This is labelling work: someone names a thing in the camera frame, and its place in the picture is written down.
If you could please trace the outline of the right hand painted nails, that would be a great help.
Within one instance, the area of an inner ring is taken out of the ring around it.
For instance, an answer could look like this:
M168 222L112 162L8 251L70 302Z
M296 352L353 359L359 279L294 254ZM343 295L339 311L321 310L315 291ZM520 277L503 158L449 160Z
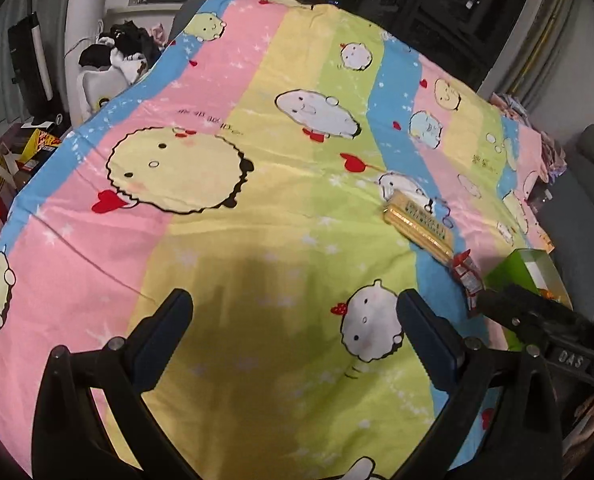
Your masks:
M572 448L578 448L594 436L594 398L586 402L588 406L582 410L580 420L574 425L574 429L564 439L562 452L568 453Z

